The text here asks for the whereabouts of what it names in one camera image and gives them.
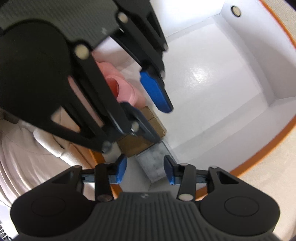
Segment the orange white storage box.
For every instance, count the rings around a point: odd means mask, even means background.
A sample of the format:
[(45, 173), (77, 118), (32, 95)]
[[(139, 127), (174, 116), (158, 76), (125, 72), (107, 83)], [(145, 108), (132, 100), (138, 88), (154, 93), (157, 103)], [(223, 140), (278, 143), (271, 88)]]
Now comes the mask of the orange white storage box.
[(152, 1), (164, 54), (170, 114), (147, 105), (166, 129), (130, 157), (123, 191), (170, 191), (165, 154), (198, 169), (241, 176), (295, 125), (295, 44), (265, 1)]

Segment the pink tape dispenser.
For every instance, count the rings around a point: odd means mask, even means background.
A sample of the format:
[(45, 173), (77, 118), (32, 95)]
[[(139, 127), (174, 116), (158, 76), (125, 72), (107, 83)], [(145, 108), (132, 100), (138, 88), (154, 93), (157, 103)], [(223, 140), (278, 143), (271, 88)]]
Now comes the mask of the pink tape dispenser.
[[(101, 51), (95, 50), (92, 52), (92, 56), (117, 102), (128, 102), (135, 108), (143, 109), (146, 106), (146, 98), (134, 85), (129, 83), (117, 69), (117, 66), (123, 63), (123, 60), (127, 59), (126, 57), (120, 57), (123, 53), (123, 51), (118, 51), (107, 55)], [(86, 100), (72, 77), (68, 77), (68, 82), (93, 120), (95, 120), (100, 127), (104, 126), (102, 116), (95, 113), (94, 108), (91, 107), (90, 102)]]

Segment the white knitted cloth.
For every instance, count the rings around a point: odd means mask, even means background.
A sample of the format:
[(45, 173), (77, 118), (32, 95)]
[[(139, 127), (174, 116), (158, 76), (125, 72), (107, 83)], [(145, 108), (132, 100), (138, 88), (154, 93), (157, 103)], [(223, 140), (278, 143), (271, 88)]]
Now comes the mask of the white knitted cloth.
[(71, 166), (91, 169), (90, 151), (1, 110), (1, 202), (24, 193)]

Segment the clear plastic box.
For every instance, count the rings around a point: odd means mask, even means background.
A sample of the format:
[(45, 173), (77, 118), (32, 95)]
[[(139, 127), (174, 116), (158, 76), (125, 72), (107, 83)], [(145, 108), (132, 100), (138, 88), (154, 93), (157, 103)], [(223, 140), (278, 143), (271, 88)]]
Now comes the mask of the clear plastic box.
[(135, 156), (151, 183), (166, 177), (164, 170), (165, 155), (170, 155), (174, 161), (177, 161), (167, 141), (161, 140)]

